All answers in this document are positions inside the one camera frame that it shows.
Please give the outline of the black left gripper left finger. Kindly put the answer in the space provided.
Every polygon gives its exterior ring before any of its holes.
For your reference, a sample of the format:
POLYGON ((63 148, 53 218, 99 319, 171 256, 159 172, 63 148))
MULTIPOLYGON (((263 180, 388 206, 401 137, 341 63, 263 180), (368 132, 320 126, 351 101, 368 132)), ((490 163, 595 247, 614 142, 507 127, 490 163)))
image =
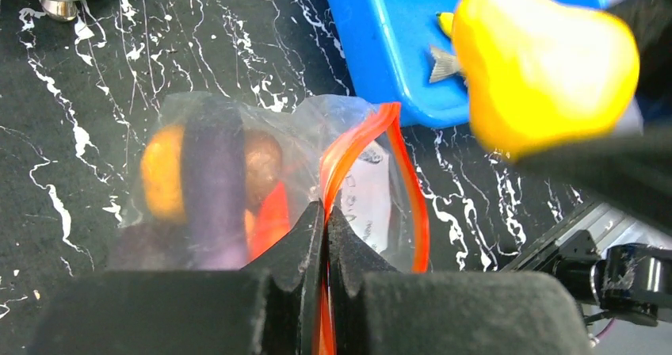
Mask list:
POLYGON ((31 354, 314 354, 324 209, 235 271, 104 272, 48 306, 31 354))

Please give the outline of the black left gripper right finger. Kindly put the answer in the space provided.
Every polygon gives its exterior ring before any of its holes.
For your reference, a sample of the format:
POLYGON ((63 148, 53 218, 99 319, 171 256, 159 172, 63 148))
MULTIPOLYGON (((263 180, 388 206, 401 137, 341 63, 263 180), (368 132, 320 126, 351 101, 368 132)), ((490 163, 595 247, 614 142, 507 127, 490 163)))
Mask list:
POLYGON ((539 272, 401 273, 334 208, 326 225, 337 354, 588 354, 568 291, 539 272))

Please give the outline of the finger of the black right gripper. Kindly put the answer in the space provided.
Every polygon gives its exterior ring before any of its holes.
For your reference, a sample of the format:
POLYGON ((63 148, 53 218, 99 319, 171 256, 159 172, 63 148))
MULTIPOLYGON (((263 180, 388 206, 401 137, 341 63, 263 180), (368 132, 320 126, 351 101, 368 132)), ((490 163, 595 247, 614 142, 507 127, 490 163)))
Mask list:
POLYGON ((671 0, 613 0, 608 11, 631 28, 640 50, 636 88, 647 124, 671 122, 671 0))
POLYGON ((588 139, 519 158, 516 166, 591 191, 613 207, 671 234, 671 125, 588 139))

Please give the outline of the yellow toy pear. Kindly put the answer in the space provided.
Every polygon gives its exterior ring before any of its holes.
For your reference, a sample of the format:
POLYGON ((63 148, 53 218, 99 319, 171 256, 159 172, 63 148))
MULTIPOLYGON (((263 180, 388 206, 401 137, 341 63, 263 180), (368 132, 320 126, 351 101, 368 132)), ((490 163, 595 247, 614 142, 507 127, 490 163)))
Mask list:
POLYGON ((612 133, 638 85, 632 30, 554 0, 460 0, 452 45, 483 148, 515 160, 612 133))

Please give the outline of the clear orange-zip bag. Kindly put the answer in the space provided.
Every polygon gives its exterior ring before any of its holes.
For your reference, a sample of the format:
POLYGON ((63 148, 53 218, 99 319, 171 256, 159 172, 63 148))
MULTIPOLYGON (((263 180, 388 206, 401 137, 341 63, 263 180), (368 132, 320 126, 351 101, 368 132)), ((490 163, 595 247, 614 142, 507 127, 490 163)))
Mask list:
MULTIPOLYGON (((162 105, 158 120, 137 159, 136 183, 123 210, 120 230, 150 220, 171 223, 154 217, 146 206, 140 160, 151 137, 160 128, 172 124, 185 127, 201 102, 210 96, 229 99, 238 106, 244 133, 248 129, 260 129, 273 135, 281 145, 283 168, 279 182, 284 184, 287 195, 290 231, 310 203, 318 201, 323 205, 319 341, 314 354, 337 354, 333 347, 326 232, 334 208, 342 212, 353 232, 365 244, 398 271, 420 273, 428 266, 429 220, 401 136, 400 104, 373 105, 359 97, 321 95, 309 97, 290 113, 276 113, 221 94, 172 94, 162 105)), ((240 270, 195 268, 187 217, 186 222, 179 225, 185 228, 192 255, 190 267, 156 271, 240 270)))

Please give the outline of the white toy onion half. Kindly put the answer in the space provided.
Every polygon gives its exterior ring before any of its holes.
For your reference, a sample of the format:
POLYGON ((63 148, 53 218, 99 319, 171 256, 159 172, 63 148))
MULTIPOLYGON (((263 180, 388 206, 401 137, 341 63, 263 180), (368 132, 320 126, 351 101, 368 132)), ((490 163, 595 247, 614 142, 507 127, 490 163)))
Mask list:
POLYGON ((283 168, 283 151, 276 138, 260 129, 245 130, 246 207, 257 212, 275 189, 283 168))

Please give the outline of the purple toy eggplant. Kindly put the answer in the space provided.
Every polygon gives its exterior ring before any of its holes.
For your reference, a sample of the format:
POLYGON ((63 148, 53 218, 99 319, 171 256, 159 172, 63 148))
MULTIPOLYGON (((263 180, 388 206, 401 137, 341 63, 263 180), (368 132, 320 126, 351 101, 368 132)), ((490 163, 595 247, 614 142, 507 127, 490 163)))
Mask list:
POLYGON ((194 267, 241 269, 249 261, 245 133, 233 101, 206 97, 187 120, 181 182, 194 267))

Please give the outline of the orange toy lemon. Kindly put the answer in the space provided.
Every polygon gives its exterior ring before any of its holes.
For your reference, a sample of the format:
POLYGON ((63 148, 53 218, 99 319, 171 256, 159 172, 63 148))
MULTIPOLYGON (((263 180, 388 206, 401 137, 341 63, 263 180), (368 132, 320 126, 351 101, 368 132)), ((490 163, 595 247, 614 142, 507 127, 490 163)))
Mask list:
POLYGON ((185 223, 181 186, 181 149, 185 127, 160 128, 147 144, 140 160, 140 178, 149 212, 171 223, 185 223))

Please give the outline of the dark red toy fruit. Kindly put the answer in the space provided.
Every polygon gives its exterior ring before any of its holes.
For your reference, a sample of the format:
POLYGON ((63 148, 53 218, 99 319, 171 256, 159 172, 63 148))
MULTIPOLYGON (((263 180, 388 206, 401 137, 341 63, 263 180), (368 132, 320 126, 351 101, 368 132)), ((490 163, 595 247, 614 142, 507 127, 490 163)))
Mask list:
POLYGON ((182 225, 150 220, 120 230, 109 251, 107 269, 188 269, 191 257, 182 225))

